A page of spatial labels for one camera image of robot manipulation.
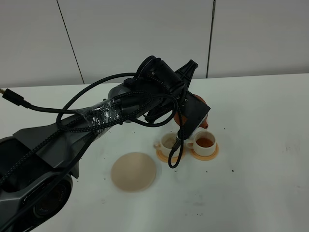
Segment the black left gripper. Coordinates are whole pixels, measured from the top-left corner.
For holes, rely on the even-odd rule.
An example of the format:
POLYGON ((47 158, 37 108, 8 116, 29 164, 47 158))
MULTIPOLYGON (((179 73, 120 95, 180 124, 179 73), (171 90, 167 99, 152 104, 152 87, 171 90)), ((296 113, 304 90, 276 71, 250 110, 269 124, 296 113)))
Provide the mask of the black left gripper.
MULTIPOLYGON (((178 70, 173 71, 162 59, 148 57, 136 71, 136 89, 149 92, 152 95, 166 94, 173 96, 180 107, 197 68, 198 64, 189 60, 178 70)), ((170 112, 172 108, 171 100, 158 97, 153 98, 150 105, 141 113, 146 116, 163 116, 170 112)))

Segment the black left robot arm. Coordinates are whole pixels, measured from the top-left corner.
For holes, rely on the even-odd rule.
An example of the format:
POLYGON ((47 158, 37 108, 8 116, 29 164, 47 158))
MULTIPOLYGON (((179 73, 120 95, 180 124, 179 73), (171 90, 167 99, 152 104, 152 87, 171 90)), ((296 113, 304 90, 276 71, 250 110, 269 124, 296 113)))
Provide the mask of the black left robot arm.
POLYGON ((172 70, 150 56, 135 73, 100 79, 62 109, 38 107, 6 89, 4 99, 33 111, 55 113, 54 124, 26 128, 0 141, 0 229, 28 232, 57 214, 69 199, 79 160, 112 126, 134 122, 161 127, 175 116, 179 131, 168 153, 182 154, 184 141, 202 124, 209 107, 189 91, 198 67, 190 60, 172 70))

